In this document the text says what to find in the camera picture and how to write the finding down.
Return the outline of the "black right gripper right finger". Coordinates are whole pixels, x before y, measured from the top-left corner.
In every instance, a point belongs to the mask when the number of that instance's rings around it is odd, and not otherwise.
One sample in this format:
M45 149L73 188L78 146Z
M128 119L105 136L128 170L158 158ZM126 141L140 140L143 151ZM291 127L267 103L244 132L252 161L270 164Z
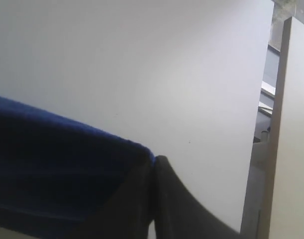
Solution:
M158 239L240 239L239 232L204 208L189 192L165 156L154 164Z

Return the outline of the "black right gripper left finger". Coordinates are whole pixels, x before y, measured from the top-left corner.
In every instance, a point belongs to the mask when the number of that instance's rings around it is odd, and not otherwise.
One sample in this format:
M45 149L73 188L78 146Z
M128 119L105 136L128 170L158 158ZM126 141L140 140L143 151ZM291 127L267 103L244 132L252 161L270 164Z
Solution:
M89 239L145 239L153 218L155 157L148 149L98 154L99 178L91 186Z

